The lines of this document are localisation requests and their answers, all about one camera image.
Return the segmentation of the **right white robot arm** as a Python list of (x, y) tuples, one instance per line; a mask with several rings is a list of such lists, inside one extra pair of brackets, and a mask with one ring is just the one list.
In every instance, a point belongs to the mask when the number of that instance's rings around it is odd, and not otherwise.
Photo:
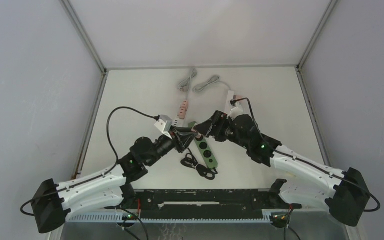
[(379, 202), (374, 209), (367, 208), (375, 197), (360, 171), (333, 168), (297, 154), (279, 140), (262, 134), (250, 115), (231, 118), (216, 111), (207, 121), (194, 125), (193, 130), (217, 142), (230, 141), (244, 148), (254, 162), (294, 176), (295, 180), (282, 181), (280, 188), (269, 194), (269, 203), (275, 208), (288, 203), (321, 209), (349, 227), (357, 227), (364, 213), (380, 210)]

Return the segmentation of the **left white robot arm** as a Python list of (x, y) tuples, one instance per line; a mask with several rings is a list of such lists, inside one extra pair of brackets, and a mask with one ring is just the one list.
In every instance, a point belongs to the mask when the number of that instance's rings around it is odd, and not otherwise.
[(183, 153), (197, 136), (189, 128), (173, 128), (156, 141), (140, 137), (113, 166), (75, 180), (42, 182), (31, 202), (39, 233), (52, 232), (72, 217), (96, 209), (133, 207), (137, 196), (132, 183), (145, 176), (149, 172), (147, 167), (170, 151)]

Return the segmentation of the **white power strip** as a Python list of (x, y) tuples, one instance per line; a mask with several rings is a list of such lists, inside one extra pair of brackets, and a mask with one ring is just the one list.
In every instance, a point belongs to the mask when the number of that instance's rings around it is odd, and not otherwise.
[(189, 108), (189, 101), (184, 100), (181, 103), (180, 108), (177, 112), (177, 116), (174, 119), (173, 126), (175, 126), (175, 127), (183, 127), (184, 126), (184, 121), (185, 121), (185, 118), (187, 115), (188, 108)]
[(235, 92), (232, 91), (232, 90), (229, 90), (227, 92), (227, 97), (226, 97), (226, 101), (225, 101), (225, 106), (224, 106), (224, 112), (226, 114), (230, 113), (230, 111), (232, 110), (232, 104), (231, 104), (231, 101), (235, 99)]

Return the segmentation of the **green power strip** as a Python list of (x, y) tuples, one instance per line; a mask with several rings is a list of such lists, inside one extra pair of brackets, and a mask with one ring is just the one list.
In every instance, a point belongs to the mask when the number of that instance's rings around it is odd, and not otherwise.
[(199, 150), (202, 159), (204, 160), (206, 167), (209, 169), (217, 169), (218, 162), (217, 159), (210, 148), (206, 138), (203, 135), (199, 135), (194, 139), (194, 143)]

